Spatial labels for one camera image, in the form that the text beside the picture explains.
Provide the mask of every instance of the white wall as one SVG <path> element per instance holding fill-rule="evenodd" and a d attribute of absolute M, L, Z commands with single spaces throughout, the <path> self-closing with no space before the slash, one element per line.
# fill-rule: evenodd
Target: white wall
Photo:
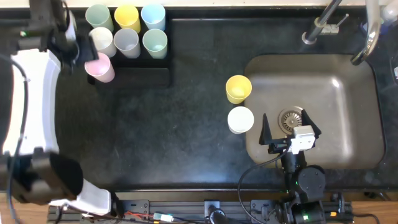
<path fill-rule="evenodd" d="M 67 0 L 70 7 L 88 7 L 93 4 L 119 6 L 132 2 L 143 6 L 159 2 L 165 6 L 326 6 L 331 0 Z M 392 0 L 379 0 L 386 4 Z M 364 0 L 343 0 L 341 6 L 363 6 Z M 0 7 L 29 7 L 29 0 L 0 0 Z"/>

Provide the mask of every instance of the yellow cup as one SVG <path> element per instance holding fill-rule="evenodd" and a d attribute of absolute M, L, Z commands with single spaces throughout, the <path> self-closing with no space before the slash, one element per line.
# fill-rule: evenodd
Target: yellow cup
<path fill-rule="evenodd" d="M 234 75 L 226 82 L 226 97 L 229 102 L 239 104 L 251 93 L 251 82 L 243 75 Z"/>
<path fill-rule="evenodd" d="M 137 33 L 141 31 L 138 10 L 131 4 L 119 6 L 114 12 L 114 19 L 122 28 L 130 28 Z"/>

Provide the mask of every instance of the faucet base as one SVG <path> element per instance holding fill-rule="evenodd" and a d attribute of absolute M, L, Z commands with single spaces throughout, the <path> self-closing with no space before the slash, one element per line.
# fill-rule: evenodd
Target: faucet base
<path fill-rule="evenodd" d="M 303 35 L 301 36 L 301 39 L 303 40 L 303 42 L 304 42 L 305 44 L 308 44 L 308 45 L 315 44 L 315 42 L 317 41 L 317 39 L 315 38 L 315 40 L 313 40 L 313 41 L 307 40 L 307 39 L 305 38 L 305 34 L 307 34 L 307 32 L 304 32 Z"/>

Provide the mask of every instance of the white cup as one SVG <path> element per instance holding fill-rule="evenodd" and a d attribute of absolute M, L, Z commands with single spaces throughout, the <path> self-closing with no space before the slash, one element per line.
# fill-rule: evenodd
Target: white cup
<path fill-rule="evenodd" d="M 138 58 L 141 53 L 138 34 L 133 29 L 125 28 L 117 31 L 113 42 L 127 58 Z"/>
<path fill-rule="evenodd" d="M 101 52 L 98 52 L 98 57 L 98 60 L 85 63 L 86 72 L 103 83 L 112 81 L 114 70 L 109 57 Z"/>
<path fill-rule="evenodd" d="M 242 134 L 249 131 L 254 124 L 253 113 L 244 106 L 233 108 L 228 114 L 228 126 L 234 134 Z"/>
<path fill-rule="evenodd" d="M 166 10 L 161 4 L 149 4 L 141 10 L 142 20 L 148 29 L 160 29 L 164 31 L 166 28 Z"/>
<path fill-rule="evenodd" d="M 105 27 L 113 32 L 113 22 L 108 7 L 95 4 L 86 11 L 86 20 L 94 28 Z"/>
<path fill-rule="evenodd" d="M 148 30 L 143 38 L 142 43 L 154 59 L 163 59 L 167 55 L 167 35 L 160 29 Z"/>
<path fill-rule="evenodd" d="M 93 38 L 95 48 L 98 52 L 113 57 L 116 54 L 116 47 L 113 43 L 112 32 L 105 27 L 97 27 L 90 31 L 89 36 Z"/>

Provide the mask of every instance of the pink cup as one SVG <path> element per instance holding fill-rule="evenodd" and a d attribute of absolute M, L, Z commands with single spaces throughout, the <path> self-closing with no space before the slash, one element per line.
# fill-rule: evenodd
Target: pink cup
<path fill-rule="evenodd" d="M 86 72 L 103 83 L 112 81 L 114 70 L 109 57 L 101 52 L 98 52 L 98 57 L 98 60 L 85 63 Z"/>

